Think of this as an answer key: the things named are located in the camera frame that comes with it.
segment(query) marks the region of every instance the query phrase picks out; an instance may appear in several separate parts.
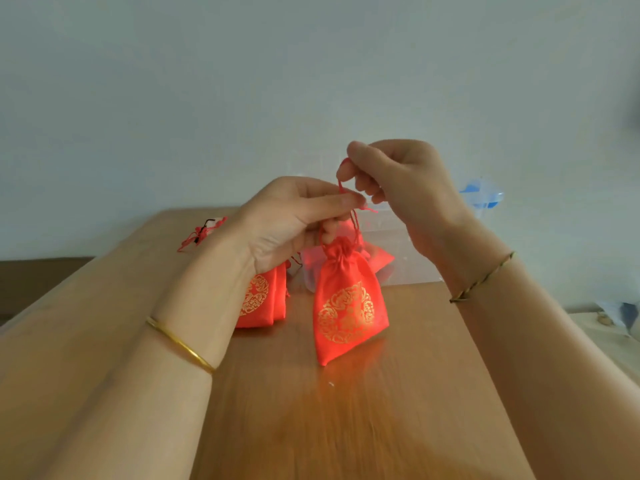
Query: wooden table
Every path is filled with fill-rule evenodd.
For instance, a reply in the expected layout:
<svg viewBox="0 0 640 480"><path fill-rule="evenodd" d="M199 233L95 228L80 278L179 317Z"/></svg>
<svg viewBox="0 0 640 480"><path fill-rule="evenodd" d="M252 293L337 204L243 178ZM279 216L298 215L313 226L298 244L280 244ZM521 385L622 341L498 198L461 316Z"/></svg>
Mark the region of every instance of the wooden table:
<svg viewBox="0 0 640 480"><path fill-rule="evenodd" d="M206 217L156 215L0 330L0 477L22 479L121 359ZM532 479L441 283L384 287L390 327L322 368L313 296L239 330L213 381L194 479Z"/></svg>

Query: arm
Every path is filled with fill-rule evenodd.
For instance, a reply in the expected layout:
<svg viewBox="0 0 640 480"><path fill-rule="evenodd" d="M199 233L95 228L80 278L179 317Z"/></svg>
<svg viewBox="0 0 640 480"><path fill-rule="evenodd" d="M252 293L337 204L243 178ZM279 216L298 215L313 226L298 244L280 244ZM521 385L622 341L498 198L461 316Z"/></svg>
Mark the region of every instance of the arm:
<svg viewBox="0 0 640 480"><path fill-rule="evenodd" d="M348 154L339 179L388 200L452 294L511 252L471 215L430 145L352 143ZM638 477L640 389L517 257L458 307L537 478Z"/></svg>
<svg viewBox="0 0 640 480"><path fill-rule="evenodd" d="M247 284L305 246L317 222L337 220L364 199L336 185L281 178L265 187L200 246L152 311L213 367L222 361ZM60 444L46 479L187 479L209 403L212 377L145 326L130 354Z"/></svg>

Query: white wall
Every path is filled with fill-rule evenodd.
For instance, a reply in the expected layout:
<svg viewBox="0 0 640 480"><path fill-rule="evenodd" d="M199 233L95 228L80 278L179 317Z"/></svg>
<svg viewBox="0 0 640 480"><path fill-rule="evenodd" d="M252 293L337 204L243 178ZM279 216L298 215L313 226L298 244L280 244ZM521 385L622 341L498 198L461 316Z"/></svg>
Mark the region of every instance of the white wall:
<svg viewBox="0 0 640 480"><path fill-rule="evenodd" d="M640 299L640 0L0 0L0 259L427 139L565 305Z"/></svg>

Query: gold floral pattern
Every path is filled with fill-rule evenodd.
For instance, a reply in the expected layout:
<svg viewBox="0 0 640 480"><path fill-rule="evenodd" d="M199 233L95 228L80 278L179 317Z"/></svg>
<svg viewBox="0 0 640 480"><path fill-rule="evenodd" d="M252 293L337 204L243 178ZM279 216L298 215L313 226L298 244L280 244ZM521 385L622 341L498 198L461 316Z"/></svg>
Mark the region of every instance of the gold floral pattern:
<svg viewBox="0 0 640 480"><path fill-rule="evenodd" d="M348 344L363 336L372 325L373 302L362 282L335 293L318 312L318 328L336 344Z"/></svg>
<svg viewBox="0 0 640 480"><path fill-rule="evenodd" d="M244 293L244 302L240 309L240 316L247 315L260 308L269 294L269 282L261 274L256 274L249 282L249 288Z"/></svg>

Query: forearm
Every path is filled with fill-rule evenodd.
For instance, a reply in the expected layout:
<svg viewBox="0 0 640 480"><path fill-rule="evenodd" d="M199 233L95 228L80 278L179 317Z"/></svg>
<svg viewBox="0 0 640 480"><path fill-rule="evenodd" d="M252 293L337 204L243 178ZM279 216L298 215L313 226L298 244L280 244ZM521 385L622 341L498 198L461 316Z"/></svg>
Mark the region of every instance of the forearm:
<svg viewBox="0 0 640 480"><path fill-rule="evenodd" d="M448 236L436 265L457 294L510 251L474 223ZM637 476L640 390L518 259L458 307L538 478Z"/></svg>
<svg viewBox="0 0 640 480"><path fill-rule="evenodd" d="M241 236L220 228L152 315L217 367L252 266ZM45 478L188 478L211 376L146 327L68 432Z"/></svg>

